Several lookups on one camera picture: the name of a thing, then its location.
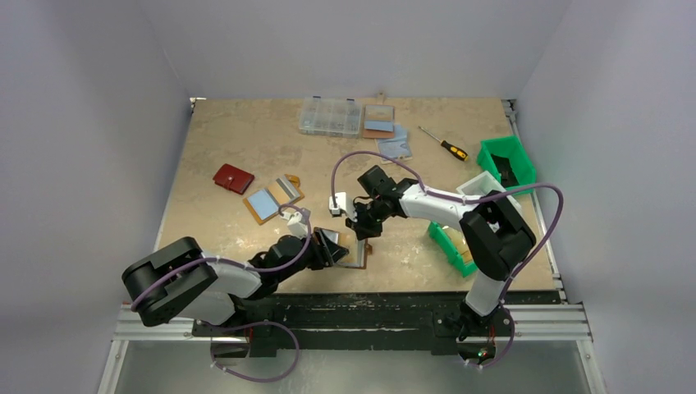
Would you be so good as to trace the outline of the brown leather card holder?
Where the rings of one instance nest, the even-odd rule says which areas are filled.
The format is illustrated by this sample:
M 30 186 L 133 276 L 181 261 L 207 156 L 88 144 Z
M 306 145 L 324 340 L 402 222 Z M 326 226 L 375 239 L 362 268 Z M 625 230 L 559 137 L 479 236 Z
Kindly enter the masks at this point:
M 348 254 L 338 259 L 334 265 L 341 268 L 366 269 L 368 257 L 372 254 L 372 246 L 367 239 L 358 241 L 355 234 L 338 233 L 338 245 L 348 249 Z

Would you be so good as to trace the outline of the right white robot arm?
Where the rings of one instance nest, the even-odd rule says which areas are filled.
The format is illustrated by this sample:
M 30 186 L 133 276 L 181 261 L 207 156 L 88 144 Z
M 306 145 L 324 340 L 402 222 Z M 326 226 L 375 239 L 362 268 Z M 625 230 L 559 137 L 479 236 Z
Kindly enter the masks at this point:
M 461 233 L 478 269 L 460 307 L 461 325 L 482 326 L 501 307 L 513 271 L 537 244 L 536 236 L 502 193 L 468 198 L 433 189 L 418 179 L 394 181 L 379 166 L 358 179 L 367 195 L 355 202 L 344 193 L 331 198 L 333 216 L 346 216 L 358 240 L 379 237 L 388 218 L 415 218 L 451 227 Z

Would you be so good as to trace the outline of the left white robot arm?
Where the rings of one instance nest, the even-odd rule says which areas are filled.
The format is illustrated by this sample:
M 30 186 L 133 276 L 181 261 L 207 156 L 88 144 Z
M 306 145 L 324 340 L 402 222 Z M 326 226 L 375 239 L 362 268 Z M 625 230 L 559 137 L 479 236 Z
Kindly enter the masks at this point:
M 244 300 L 263 299 L 297 273 L 330 268 L 351 256 L 336 232 L 320 227 L 282 236 L 244 263 L 207 256 L 195 238 L 185 236 L 133 263 L 121 280 L 146 327 L 176 317 L 222 326 Z

